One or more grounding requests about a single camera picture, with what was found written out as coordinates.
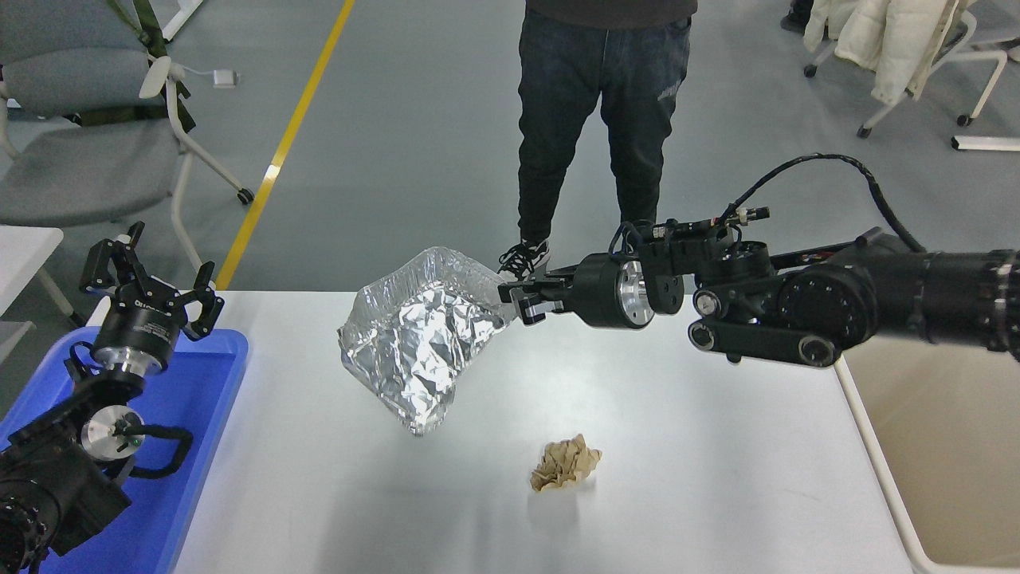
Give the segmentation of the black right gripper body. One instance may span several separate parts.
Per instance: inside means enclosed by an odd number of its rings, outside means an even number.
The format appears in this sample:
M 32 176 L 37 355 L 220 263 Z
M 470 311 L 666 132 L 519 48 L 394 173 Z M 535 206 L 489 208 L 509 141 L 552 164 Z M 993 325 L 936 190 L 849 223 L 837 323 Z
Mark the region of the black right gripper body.
M 622 265 L 606 252 L 589 254 L 573 273 L 573 313 L 593 328 L 630 329 L 617 280 Z

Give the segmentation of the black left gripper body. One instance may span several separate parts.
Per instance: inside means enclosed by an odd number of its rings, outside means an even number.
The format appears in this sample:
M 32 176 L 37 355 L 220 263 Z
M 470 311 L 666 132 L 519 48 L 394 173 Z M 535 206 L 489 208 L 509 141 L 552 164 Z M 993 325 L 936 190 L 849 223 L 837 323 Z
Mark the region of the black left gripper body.
M 186 323 L 182 306 L 164 308 L 176 297 L 178 290 L 160 279 L 146 280 L 143 288 L 130 283 L 114 289 L 110 309 L 92 343 L 92 360 L 104 370 L 165 371 Z

